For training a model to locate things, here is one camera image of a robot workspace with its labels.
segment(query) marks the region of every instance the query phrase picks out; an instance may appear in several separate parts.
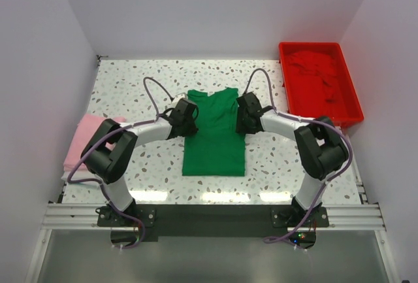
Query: pink cloth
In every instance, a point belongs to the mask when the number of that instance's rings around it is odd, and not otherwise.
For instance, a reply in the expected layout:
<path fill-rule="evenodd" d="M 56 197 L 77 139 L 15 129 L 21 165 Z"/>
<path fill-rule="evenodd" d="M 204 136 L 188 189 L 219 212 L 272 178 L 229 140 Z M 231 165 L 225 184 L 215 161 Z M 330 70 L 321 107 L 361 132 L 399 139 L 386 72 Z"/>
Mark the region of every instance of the pink cloth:
<path fill-rule="evenodd" d="M 92 138 L 96 130 L 99 128 L 100 124 L 105 120 L 102 116 L 96 116 L 91 114 L 85 114 L 78 124 L 76 133 L 72 138 L 70 149 L 68 151 L 67 157 L 64 160 L 64 171 L 71 171 L 72 168 L 80 160 L 81 153 L 86 147 L 89 140 Z M 126 122 L 126 118 L 117 117 L 113 118 L 117 123 Z M 85 164 L 81 164 L 78 170 L 87 170 Z"/>

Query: speckled white table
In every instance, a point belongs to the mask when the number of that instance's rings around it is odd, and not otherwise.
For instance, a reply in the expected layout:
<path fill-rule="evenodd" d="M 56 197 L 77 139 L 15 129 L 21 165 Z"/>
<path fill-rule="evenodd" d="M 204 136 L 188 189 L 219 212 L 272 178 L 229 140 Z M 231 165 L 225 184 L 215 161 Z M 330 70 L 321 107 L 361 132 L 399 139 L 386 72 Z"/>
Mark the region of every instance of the speckled white table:
<path fill-rule="evenodd" d="M 142 79 L 152 76 L 172 95 L 190 89 L 215 92 L 226 87 L 241 93 L 254 68 L 266 69 L 272 79 L 278 109 L 287 110 L 280 64 L 263 60 L 104 60 L 91 93 L 88 113 L 124 116 L 128 121 L 155 117 Z M 168 104 L 164 92 L 150 82 L 161 110 Z M 268 89 L 262 73 L 250 90 L 268 105 Z M 182 176 L 184 139 L 176 138 L 138 147 L 131 158 L 126 180 L 137 203 L 202 204 L 288 203 L 303 178 L 298 151 L 293 141 L 271 133 L 246 137 L 246 175 Z M 360 204 L 354 168 L 329 184 L 324 204 Z M 68 185 L 63 203 L 104 203 L 100 190 L 81 184 Z"/>

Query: white wall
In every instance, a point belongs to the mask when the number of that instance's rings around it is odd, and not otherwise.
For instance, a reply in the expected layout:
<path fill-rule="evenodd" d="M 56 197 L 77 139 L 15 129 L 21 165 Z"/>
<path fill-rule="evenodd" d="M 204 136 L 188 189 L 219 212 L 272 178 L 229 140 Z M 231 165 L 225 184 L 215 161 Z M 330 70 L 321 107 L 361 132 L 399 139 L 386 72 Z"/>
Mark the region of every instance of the white wall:
<path fill-rule="evenodd" d="M 99 54 L 271 58 L 280 41 L 340 41 L 362 0 L 69 0 Z"/>
<path fill-rule="evenodd" d="M 0 0 L 0 282 L 23 282 L 95 76 L 67 0 Z"/>
<path fill-rule="evenodd" d="M 352 135 L 403 279 L 418 282 L 418 2 L 364 0 L 342 39 L 365 121 Z"/>

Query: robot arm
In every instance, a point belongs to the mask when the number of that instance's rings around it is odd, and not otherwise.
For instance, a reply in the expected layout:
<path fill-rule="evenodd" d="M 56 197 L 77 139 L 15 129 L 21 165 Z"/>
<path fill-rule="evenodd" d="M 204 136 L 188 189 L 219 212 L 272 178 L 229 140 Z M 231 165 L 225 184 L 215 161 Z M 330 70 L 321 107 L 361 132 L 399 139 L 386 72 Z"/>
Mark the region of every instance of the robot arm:
<path fill-rule="evenodd" d="M 348 159 L 348 151 L 339 135 L 317 124 L 302 123 L 295 116 L 278 115 L 272 107 L 263 108 L 254 93 L 245 93 L 237 99 L 236 131 L 255 134 L 259 131 L 276 133 L 296 141 L 305 176 L 298 193 L 292 199 L 296 219 L 302 218 L 311 207 L 327 178 L 332 176 Z M 327 117 L 317 121 L 333 126 Z M 321 206 L 321 195 L 314 206 Z"/>
<path fill-rule="evenodd" d="M 197 105 L 185 97 L 177 99 L 173 105 L 174 107 L 165 111 L 166 113 L 170 111 L 169 115 L 162 114 L 154 123 L 133 124 L 129 129 L 124 127 L 132 124 L 105 120 L 82 152 L 84 156 L 104 136 L 120 129 L 90 152 L 84 163 L 90 172 L 103 181 L 108 198 L 123 213 L 136 216 L 135 200 L 129 193 L 123 177 L 133 150 L 152 141 L 194 135 L 198 130 L 193 117 L 195 110 L 198 110 Z M 113 149 L 107 148 L 106 143 L 113 144 Z"/>

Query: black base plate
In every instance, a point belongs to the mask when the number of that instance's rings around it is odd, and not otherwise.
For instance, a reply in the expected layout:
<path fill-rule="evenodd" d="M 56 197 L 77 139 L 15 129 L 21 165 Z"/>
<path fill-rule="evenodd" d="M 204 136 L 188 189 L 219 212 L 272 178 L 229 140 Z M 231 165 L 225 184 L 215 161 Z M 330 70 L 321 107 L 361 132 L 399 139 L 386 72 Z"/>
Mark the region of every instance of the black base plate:
<path fill-rule="evenodd" d="M 138 217 L 146 226 L 145 241 L 158 241 L 160 236 L 281 236 L 295 225 L 285 225 L 274 216 L 290 209 L 290 205 L 137 205 Z M 98 208 L 97 213 L 99 227 L 133 226 L 109 207 Z M 327 210 L 321 208 L 304 226 L 309 227 L 314 220 L 316 227 L 328 227 Z"/>

